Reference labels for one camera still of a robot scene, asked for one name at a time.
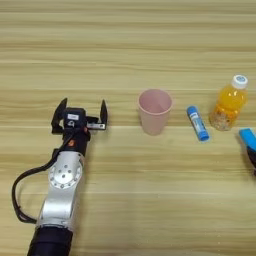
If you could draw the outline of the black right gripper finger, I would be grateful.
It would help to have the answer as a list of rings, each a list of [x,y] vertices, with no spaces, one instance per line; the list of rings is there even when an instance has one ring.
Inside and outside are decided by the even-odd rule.
[[[254,174],[256,175],[256,151],[251,147],[247,147],[247,154],[254,167]]]

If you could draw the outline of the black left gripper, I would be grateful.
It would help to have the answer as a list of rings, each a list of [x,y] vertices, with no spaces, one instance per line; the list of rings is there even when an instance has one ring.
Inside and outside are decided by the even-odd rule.
[[[91,131],[104,131],[108,121],[108,111],[105,100],[102,100],[100,111],[100,124],[88,124],[82,128],[63,128],[61,121],[63,120],[64,110],[67,106],[67,98],[64,98],[57,106],[52,121],[52,133],[63,134],[62,151],[78,152],[82,155],[86,153],[87,143],[91,139]]]

